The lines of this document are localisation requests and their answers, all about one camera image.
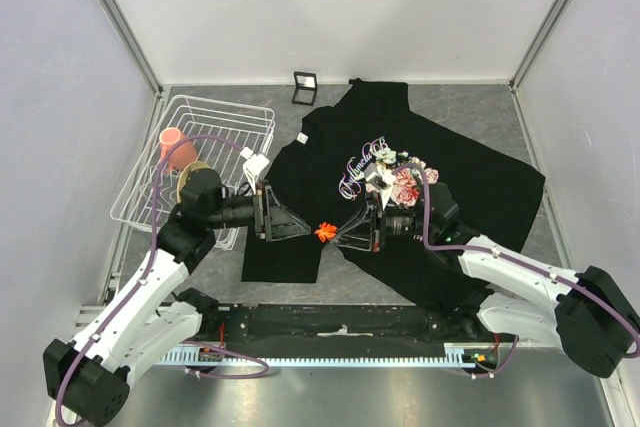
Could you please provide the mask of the orange butterfly brooch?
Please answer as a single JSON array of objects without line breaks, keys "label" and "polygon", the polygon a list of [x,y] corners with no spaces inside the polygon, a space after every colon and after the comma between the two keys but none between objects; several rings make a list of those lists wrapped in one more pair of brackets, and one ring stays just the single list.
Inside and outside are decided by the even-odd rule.
[{"label": "orange butterfly brooch", "polygon": [[322,222],[318,228],[314,231],[314,235],[322,243],[327,243],[333,240],[337,235],[338,227],[329,223]]}]

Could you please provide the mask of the black printed t-shirt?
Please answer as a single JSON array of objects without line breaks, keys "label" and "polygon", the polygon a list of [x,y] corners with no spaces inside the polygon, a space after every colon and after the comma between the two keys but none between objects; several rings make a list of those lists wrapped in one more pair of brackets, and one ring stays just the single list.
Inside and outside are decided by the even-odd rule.
[{"label": "black printed t-shirt", "polygon": [[[499,244],[521,251],[537,215],[544,176],[520,160],[457,134],[410,110],[406,83],[350,81],[335,104],[302,119],[303,139],[283,147],[266,180],[287,208],[312,228],[278,242],[247,229],[243,282],[315,283],[322,249],[313,231],[340,227],[363,205],[364,179],[377,160],[417,157],[429,183],[450,189],[460,220]],[[419,241],[385,240],[380,253],[340,248],[344,258],[402,297],[429,310],[454,310],[486,282],[437,266]]]}]

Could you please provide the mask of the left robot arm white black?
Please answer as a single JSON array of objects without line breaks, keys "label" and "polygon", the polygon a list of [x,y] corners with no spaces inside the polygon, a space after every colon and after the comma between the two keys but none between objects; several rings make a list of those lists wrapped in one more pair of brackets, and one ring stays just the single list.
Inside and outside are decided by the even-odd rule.
[{"label": "left robot arm white black", "polygon": [[311,231],[267,182],[256,183],[249,195],[229,195],[211,168],[181,177],[179,201],[154,233],[139,270],[72,340],[55,339],[43,353],[46,388],[60,426],[65,410],[80,422],[108,424],[136,381],[174,346],[216,335],[218,304],[196,291],[182,295],[157,319],[151,316],[214,248],[217,231],[251,227],[267,242]]}]

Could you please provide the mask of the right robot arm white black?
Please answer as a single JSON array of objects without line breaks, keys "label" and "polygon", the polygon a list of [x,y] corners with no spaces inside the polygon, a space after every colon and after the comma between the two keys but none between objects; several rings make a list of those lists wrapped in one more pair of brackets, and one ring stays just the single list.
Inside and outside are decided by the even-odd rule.
[{"label": "right robot arm white black", "polygon": [[469,340],[490,332],[534,340],[600,378],[638,357],[639,315],[606,271],[575,272],[526,257],[465,225],[458,211],[442,183],[426,186],[412,207],[386,204],[372,191],[332,241],[378,252],[390,237],[412,237],[436,266],[491,284],[477,306],[458,315]]}]

